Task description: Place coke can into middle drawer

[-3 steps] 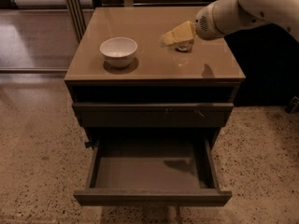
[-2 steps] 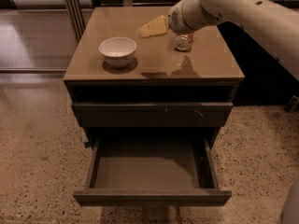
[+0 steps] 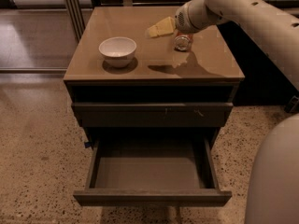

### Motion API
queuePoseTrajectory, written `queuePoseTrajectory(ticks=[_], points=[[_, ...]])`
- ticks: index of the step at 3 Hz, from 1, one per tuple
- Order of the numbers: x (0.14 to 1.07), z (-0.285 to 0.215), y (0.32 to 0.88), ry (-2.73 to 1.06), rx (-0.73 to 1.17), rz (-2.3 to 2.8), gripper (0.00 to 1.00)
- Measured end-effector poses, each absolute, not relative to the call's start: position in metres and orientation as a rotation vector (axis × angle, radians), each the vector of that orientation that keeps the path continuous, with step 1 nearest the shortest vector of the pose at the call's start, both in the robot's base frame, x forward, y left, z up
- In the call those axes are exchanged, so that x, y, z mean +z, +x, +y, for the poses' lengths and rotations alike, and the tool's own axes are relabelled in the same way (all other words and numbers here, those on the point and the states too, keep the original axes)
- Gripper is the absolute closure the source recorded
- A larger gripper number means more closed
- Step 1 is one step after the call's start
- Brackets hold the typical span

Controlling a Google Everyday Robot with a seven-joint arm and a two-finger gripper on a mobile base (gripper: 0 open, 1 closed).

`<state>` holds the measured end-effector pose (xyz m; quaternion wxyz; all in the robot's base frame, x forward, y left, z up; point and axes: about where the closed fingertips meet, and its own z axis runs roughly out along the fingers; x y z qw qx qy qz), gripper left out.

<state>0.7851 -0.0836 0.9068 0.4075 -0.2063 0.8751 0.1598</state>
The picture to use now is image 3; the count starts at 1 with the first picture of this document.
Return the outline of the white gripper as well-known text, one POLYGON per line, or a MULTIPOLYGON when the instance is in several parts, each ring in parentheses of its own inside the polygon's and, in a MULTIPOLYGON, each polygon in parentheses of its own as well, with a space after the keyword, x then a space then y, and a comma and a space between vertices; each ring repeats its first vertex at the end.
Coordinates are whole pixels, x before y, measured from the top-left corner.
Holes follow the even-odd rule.
POLYGON ((212 25, 221 25, 228 22, 225 18, 211 11, 205 0, 191 0, 180 7, 171 17, 158 21, 147 29, 149 38, 171 35, 176 28, 183 34, 195 34, 212 25))

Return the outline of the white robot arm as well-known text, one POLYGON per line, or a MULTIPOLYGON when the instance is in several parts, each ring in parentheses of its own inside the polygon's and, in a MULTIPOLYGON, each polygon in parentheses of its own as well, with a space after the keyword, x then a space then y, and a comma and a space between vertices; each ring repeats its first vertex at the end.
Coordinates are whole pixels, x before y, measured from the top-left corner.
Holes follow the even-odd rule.
POLYGON ((232 21, 299 89, 299 19, 263 0, 191 0, 146 30, 156 38, 176 31, 195 34, 232 21))

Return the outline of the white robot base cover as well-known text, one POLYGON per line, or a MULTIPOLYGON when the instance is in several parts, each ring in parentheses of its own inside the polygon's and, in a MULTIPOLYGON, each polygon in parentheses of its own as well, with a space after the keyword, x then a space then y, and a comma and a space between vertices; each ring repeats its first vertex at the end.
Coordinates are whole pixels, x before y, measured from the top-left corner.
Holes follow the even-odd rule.
POLYGON ((260 144, 245 224, 299 224, 299 115, 281 121, 260 144))

